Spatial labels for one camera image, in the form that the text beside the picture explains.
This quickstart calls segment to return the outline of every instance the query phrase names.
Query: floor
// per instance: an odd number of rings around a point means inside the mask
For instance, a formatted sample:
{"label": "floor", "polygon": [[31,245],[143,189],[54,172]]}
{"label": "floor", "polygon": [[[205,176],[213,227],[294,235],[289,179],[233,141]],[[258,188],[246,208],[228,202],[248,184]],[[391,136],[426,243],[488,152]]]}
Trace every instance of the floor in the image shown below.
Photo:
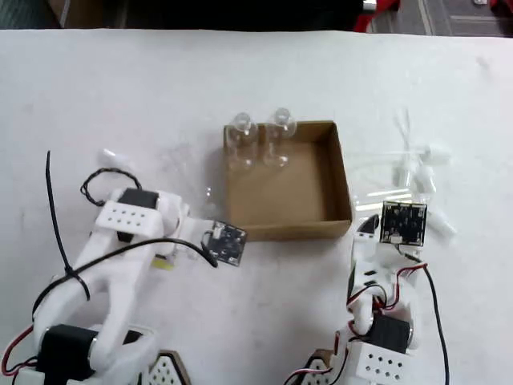
{"label": "floor", "polygon": [[399,12],[378,15],[369,32],[438,36],[513,37],[513,15],[505,4],[495,11],[472,0],[402,0]]}
{"label": "floor", "polygon": [[[117,4],[117,10],[103,10],[110,17],[104,17],[102,27],[133,27],[134,22],[142,16],[136,11],[137,1],[105,2]],[[0,0],[0,29],[58,26],[57,18],[46,0]],[[513,15],[502,3],[492,11],[489,6],[476,6],[473,0],[402,0],[399,12],[387,11],[378,15],[368,31],[381,34],[513,37]]]}

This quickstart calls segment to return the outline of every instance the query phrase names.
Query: perforated plate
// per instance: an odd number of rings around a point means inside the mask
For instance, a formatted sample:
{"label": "perforated plate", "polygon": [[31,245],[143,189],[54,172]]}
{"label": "perforated plate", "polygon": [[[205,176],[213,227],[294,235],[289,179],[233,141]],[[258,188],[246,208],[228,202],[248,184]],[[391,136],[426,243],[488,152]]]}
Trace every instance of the perforated plate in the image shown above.
{"label": "perforated plate", "polygon": [[365,342],[351,343],[345,376],[382,385],[413,383],[411,357]]}
{"label": "perforated plate", "polygon": [[148,376],[148,385],[185,385],[180,381],[173,361],[167,356],[160,356]]}
{"label": "perforated plate", "polygon": [[[324,362],[321,359],[314,359],[310,363],[309,369],[315,369],[317,371],[323,371],[324,369],[328,369]],[[325,373],[323,375],[315,375],[308,373],[303,377],[301,381],[301,385],[327,385],[333,381],[333,371],[330,373]]]}
{"label": "perforated plate", "polygon": [[96,219],[96,226],[121,233],[162,237],[162,215],[154,210],[108,201]]}

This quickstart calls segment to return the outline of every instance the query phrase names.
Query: robotic arm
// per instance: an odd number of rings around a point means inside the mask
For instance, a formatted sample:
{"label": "robotic arm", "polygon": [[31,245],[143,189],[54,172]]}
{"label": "robotic arm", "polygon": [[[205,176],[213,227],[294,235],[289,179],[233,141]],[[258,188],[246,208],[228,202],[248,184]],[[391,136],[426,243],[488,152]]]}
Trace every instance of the robotic arm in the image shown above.
{"label": "robotic arm", "polygon": [[[87,191],[87,183],[101,172],[129,176],[137,188],[117,189],[107,202],[95,201]],[[157,375],[159,383],[189,384],[176,352],[159,352],[153,330],[129,326],[137,295],[155,255],[171,256],[176,248],[188,247],[213,267],[217,267],[218,259],[238,265],[245,232],[221,222],[191,218],[189,206],[181,197],[142,190],[134,176],[117,168],[100,169],[87,179],[81,191],[102,209],[89,240],[71,267],[55,216],[50,153],[46,158],[46,185],[67,274],[39,295],[34,304],[33,325],[8,346],[2,373],[13,376],[13,383],[18,385],[148,384],[154,383]],[[203,239],[206,233],[210,234],[207,245]],[[197,240],[200,246],[191,240]],[[70,325],[71,315],[100,293],[107,293],[109,298],[103,324],[88,328]],[[7,369],[11,350],[31,331],[37,355]]]}
{"label": "robotic arm", "polygon": [[425,205],[385,202],[381,229],[378,216],[360,226],[353,239],[346,304],[353,319],[336,332],[332,351],[317,350],[285,384],[292,379],[293,385],[415,383],[409,352],[420,345],[422,323],[413,272],[425,270],[434,295],[448,385],[436,293],[427,264],[415,256],[423,244],[425,223]]}

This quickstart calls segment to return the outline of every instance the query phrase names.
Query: white plastic part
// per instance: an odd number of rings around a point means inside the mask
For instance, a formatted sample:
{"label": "white plastic part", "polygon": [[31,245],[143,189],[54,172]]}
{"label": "white plastic part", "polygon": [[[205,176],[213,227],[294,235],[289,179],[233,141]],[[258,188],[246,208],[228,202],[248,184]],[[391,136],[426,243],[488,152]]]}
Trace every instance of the white plastic part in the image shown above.
{"label": "white plastic part", "polygon": [[134,163],[128,156],[113,152],[108,148],[99,150],[98,160],[103,167],[121,168],[128,172],[133,172],[135,168]]}
{"label": "white plastic part", "polygon": [[162,214],[154,209],[107,201],[96,218],[96,227],[149,238],[164,235]]}
{"label": "white plastic part", "polygon": [[431,166],[421,164],[415,173],[415,182],[420,193],[436,193],[436,185],[434,184],[434,170]]}
{"label": "white plastic part", "polygon": [[452,157],[451,152],[443,146],[437,144],[428,144],[420,148],[420,159],[424,164],[431,166],[442,166],[449,164]]}
{"label": "white plastic part", "polygon": [[458,230],[449,222],[446,214],[434,206],[427,207],[426,224],[445,238],[452,238]]}
{"label": "white plastic part", "polygon": [[400,188],[409,188],[414,180],[417,162],[410,156],[404,156],[396,168],[396,185]]}
{"label": "white plastic part", "polygon": [[[359,232],[355,234],[351,254],[351,267],[354,270],[351,295],[369,285],[378,284],[385,290],[390,304],[394,300],[396,272],[404,266],[404,258],[393,250],[391,245],[380,245],[378,242],[379,239],[374,234]],[[383,247],[388,247],[394,258],[382,256],[382,253],[385,254]],[[401,276],[398,283],[401,290],[399,301],[392,310],[385,311],[385,314],[410,324],[409,348],[415,349],[422,336],[422,323],[418,297],[414,288],[414,277]],[[358,334],[366,334],[373,324],[374,295],[384,299],[379,287],[371,287],[347,306],[353,315],[353,328]]]}
{"label": "white plastic part", "polygon": [[[133,222],[129,219],[136,216],[138,219]],[[108,201],[99,214],[95,230],[74,267],[85,265],[112,250],[117,242],[116,230],[133,233],[132,242],[134,243],[148,238],[162,237],[164,235],[162,215],[156,210],[135,208],[135,206]],[[90,366],[93,370],[101,373],[115,361],[115,356],[127,333],[128,321],[135,307],[136,294],[157,253],[157,247],[157,244],[151,244],[129,250],[80,274],[91,296],[107,291],[110,302],[107,317],[91,348]],[[41,346],[45,331],[51,326],[65,323],[86,300],[83,287],[74,279],[52,290],[34,317],[36,350]]]}
{"label": "white plastic part", "polygon": [[339,384],[348,379],[364,379],[381,385],[411,384],[413,363],[411,357],[366,342],[352,342]]}

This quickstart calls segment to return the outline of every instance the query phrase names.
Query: white bracket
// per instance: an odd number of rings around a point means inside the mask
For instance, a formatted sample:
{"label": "white bracket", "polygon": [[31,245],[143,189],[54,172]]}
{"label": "white bracket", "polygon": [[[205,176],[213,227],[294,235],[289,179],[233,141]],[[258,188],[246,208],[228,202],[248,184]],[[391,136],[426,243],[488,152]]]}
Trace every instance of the white bracket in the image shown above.
{"label": "white bracket", "polygon": [[381,385],[413,383],[411,357],[366,342],[352,342],[344,377],[356,377]]}

